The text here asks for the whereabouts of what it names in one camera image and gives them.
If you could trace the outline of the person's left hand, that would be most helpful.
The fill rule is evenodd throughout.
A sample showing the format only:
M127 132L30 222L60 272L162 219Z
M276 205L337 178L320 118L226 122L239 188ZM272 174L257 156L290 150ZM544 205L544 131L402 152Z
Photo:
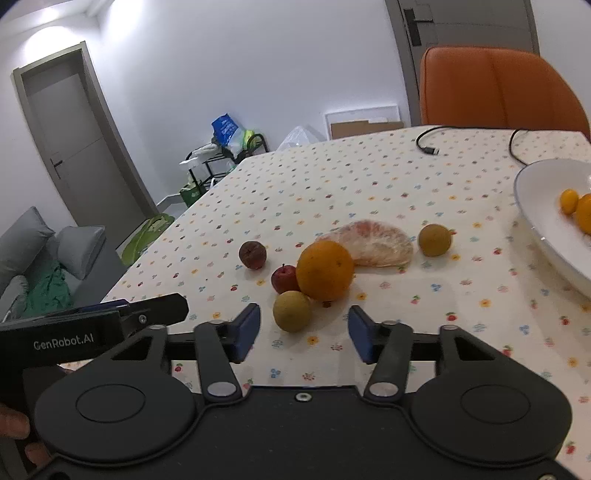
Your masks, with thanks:
M26 440L30 434L30 423L26 415L5 405L0 406L0 435L12 440ZM27 458L42 467L50 461L50 454L43 443L30 443L25 447Z

